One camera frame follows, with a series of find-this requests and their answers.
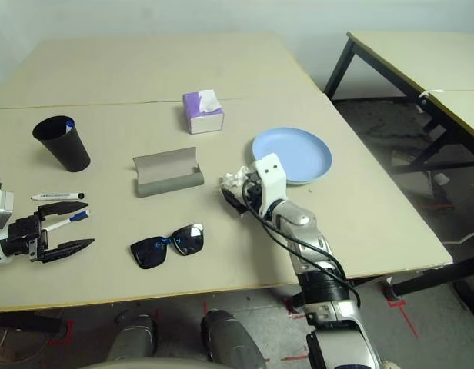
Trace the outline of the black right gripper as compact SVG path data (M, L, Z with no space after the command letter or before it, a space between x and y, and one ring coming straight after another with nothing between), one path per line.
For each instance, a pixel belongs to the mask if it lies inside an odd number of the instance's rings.
M242 200L227 188L221 188L221 193L225 201L234 208L240 217L248 209L260 211L262 206L262 186L259 173L257 171L249 172L245 175L245 182L242 186Z

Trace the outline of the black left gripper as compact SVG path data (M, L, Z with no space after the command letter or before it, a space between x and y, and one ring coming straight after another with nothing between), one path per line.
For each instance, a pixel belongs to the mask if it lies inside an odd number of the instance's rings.
M19 218L8 226L8 256L28 255L31 262L43 264L67 258L87 248L94 238L74 240L48 250L47 231L42 229L42 221L49 215L64 215L87 208L88 203L80 201L60 201L38 207L38 214Z

